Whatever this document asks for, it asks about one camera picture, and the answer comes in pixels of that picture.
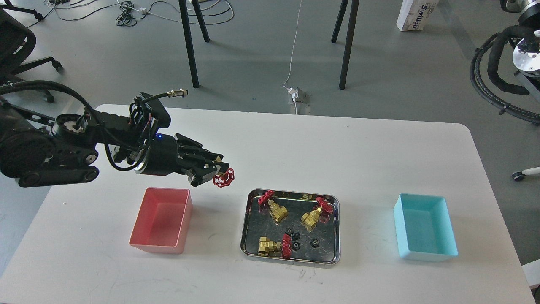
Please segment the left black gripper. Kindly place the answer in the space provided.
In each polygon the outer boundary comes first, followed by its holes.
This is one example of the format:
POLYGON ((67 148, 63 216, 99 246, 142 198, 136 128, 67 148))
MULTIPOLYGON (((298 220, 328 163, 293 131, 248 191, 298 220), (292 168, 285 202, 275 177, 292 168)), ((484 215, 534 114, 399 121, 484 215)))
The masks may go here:
POLYGON ((199 142, 176 133, 174 136, 156 135, 135 172, 154 176, 178 173, 186 175, 191 186, 199 186, 212 181, 215 175, 226 173, 228 168, 223 155, 210 152, 199 142))

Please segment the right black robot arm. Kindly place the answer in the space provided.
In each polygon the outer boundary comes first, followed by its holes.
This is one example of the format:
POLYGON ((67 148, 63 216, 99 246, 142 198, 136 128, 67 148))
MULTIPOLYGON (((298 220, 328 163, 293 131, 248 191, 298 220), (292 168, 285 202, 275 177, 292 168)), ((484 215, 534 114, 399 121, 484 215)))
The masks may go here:
POLYGON ((538 0, 500 0, 505 12, 518 13, 517 25, 506 27, 490 36, 472 57, 469 77, 471 84, 481 98, 498 109, 500 115, 509 114, 517 119, 538 126, 540 116, 536 112, 523 109, 503 100, 488 88, 482 77, 481 63, 487 55, 486 75, 500 92, 513 95, 532 96, 539 101, 539 6, 538 0), (511 48, 511 59, 518 84, 510 83, 501 77, 499 67, 505 47, 511 48))

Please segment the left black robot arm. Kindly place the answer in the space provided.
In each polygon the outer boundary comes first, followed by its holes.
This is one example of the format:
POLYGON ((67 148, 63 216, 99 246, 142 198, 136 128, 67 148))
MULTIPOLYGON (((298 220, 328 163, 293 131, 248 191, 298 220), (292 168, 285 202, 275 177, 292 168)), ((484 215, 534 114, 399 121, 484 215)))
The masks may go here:
POLYGON ((187 95, 184 89, 164 94, 140 93, 129 106, 128 116, 99 112, 73 89, 54 81, 20 81, 1 87, 1 95, 29 90, 53 90, 73 96, 85 110, 81 115, 56 118, 1 100, 1 173, 20 187, 87 183, 100 171, 94 166, 103 144, 110 165, 118 171, 166 176, 178 173, 190 185, 212 181, 219 188, 230 185, 235 172, 221 154, 179 133, 160 133, 170 126, 170 115, 160 98, 187 95))

